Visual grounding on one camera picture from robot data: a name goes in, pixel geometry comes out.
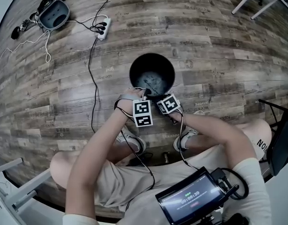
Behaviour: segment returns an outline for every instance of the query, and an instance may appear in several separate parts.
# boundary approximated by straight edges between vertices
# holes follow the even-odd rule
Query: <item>white sneaker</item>
[[[196,111],[196,112],[193,113],[193,114],[195,114],[195,115],[205,115],[204,111],[201,111],[201,110],[198,110],[198,111]],[[185,130],[183,130],[182,135],[181,135],[181,150],[182,150],[182,152],[185,151],[185,150],[187,150],[187,148],[186,148],[186,142],[187,142],[187,140],[188,140],[189,138],[191,138],[192,136],[197,135],[197,134],[198,134],[198,132],[197,132],[195,129],[192,129],[192,128],[186,126]],[[173,142],[173,148],[174,148],[176,151],[178,151],[178,152],[180,151],[180,149],[179,149],[179,143],[178,143],[179,139],[180,139],[180,138],[177,137],[177,138],[175,139],[175,141]]]
[[[122,132],[128,143],[133,143],[138,147],[138,150],[135,151],[137,154],[141,154],[145,151],[146,142],[143,139],[137,137],[136,135],[133,135],[125,125],[122,128]],[[122,133],[120,132],[116,140],[119,141],[120,143],[124,143],[126,142],[124,137],[122,136]]]

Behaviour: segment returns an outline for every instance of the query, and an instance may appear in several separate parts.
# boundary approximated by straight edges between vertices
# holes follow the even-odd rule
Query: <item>power strip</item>
[[[103,31],[102,35],[100,35],[100,34],[98,35],[98,39],[100,41],[102,41],[103,39],[106,38],[107,31],[108,31],[109,27],[111,26],[111,19],[110,18],[105,18],[103,21],[106,23],[106,26],[105,26],[106,29]]]

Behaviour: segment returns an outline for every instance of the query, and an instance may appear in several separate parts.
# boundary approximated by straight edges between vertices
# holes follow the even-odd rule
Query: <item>white t-shirt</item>
[[[229,199],[224,203],[223,213],[218,216],[214,212],[215,220],[229,220],[235,213],[240,213],[249,220],[250,225],[270,225],[271,211],[269,196],[261,174],[259,162],[255,158],[248,158],[237,164],[233,170],[240,174],[249,186],[249,195],[243,200]],[[231,184],[241,183],[232,175],[229,178]],[[146,191],[134,198],[134,202],[125,213],[118,225],[169,225],[161,210],[155,195],[166,188],[157,188]],[[68,214],[63,217],[63,225],[98,225],[92,218]]]

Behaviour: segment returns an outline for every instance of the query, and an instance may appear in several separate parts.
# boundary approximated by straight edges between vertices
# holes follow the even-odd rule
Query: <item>wooden floor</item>
[[[15,26],[41,0],[15,0],[0,27],[0,56],[25,40],[35,41],[38,27],[10,38]],[[143,53],[159,53],[174,65],[171,92],[186,113],[206,114],[232,123],[263,118],[273,121],[261,98],[288,107],[288,10],[279,2],[255,21],[259,10],[250,0],[236,15],[241,0],[109,0],[102,14],[112,19],[107,39],[98,41],[91,70],[99,87],[94,127],[109,117],[119,94],[130,87],[129,67]],[[103,0],[67,0],[71,18],[94,16]],[[87,61],[94,35],[77,23],[51,33],[45,63],[46,35],[25,44],[0,62],[0,163],[23,157],[24,165],[8,171],[23,184],[49,167],[59,150],[79,150],[92,136],[90,127],[94,85]],[[163,163],[178,127],[154,112],[154,126],[128,127],[148,142],[152,163]],[[53,180],[39,196],[64,206],[65,191]],[[100,209],[100,215],[107,210]],[[120,216],[116,212],[108,216]]]

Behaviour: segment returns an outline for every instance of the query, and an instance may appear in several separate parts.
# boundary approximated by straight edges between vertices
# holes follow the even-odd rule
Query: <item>round container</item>
[[[164,56],[146,53],[132,63],[129,79],[133,87],[150,89],[152,93],[148,96],[157,98],[173,86],[175,71],[171,62]]]

